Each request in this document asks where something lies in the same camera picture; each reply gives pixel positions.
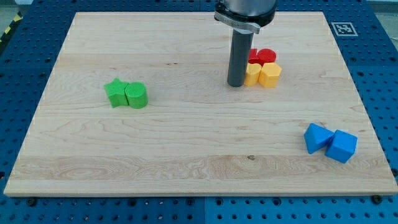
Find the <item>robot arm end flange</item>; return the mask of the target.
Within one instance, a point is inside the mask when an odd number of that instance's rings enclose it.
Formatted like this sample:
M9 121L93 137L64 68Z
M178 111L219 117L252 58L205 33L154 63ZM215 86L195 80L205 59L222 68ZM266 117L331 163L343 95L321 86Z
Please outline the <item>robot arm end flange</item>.
M272 22L277 5L278 0L221 0L214 18L242 34L259 34Z

